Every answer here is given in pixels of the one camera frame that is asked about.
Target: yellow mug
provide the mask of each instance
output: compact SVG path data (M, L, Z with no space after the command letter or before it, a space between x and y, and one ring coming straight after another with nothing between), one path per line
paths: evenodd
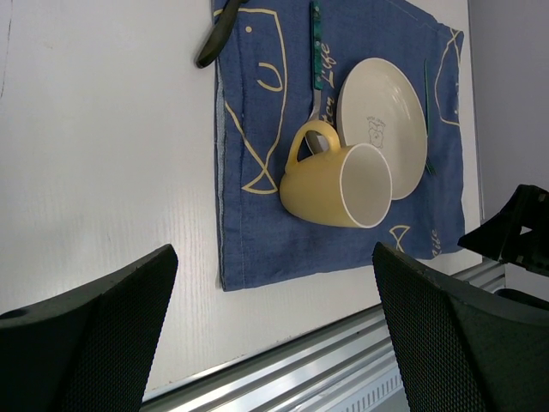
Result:
M298 161L305 134L326 138L329 149ZM387 161L367 143L341 147L335 129L322 120L304 124L293 138L280 193L292 215L321 225L375 227L387 215L393 184Z

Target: gray wall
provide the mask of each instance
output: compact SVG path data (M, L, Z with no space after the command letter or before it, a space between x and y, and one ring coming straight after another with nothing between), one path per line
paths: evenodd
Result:
M520 183L549 189L549 1L470 0L485 217ZM549 300L549 278L508 265L508 287Z

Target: white plate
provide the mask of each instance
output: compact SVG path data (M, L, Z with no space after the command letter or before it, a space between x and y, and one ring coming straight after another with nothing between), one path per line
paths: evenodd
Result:
M357 64L341 89L337 130L346 145L367 142L385 156L393 199L419 184L427 158L427 130L418 95L404 74L381 58Z

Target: green utensil handle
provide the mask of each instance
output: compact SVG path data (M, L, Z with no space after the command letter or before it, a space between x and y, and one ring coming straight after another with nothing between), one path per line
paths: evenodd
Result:
M312 88L323 89L323 57L322 57L323 31L320 25L320 4L311 2L311 62L312 62Z
M429 140L429 131L431 128L431 108L429 104L429 66L427 65L427 60L423 62L423 71L425 77L425 127L427 129L427 140ZM431 176L437 176L437 171L427 155L427 162L425 163L425 168Z

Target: black object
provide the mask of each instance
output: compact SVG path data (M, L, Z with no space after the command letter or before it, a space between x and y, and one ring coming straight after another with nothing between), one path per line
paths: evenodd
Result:
M139 410L177 267L166 245L0 316L0 410Z
M373 263L412 411L549 410L549 311L381 243Z
M237 20L238 8L250 0L229 0L215 26L208 36L206 44L196 58L196 66L203 69L209 66L221 53L231 36L232 28Z
M549 192L519 185L497 215L461 237L458 245L549 276Z
M495 292L497 296L501 296L505 299L514 300L515 302L523 303L524 305L537 307L543 309L544 311L549 311L549 302L546 300L536 298L531 294L525 294L520 290L515 289L499 289Z

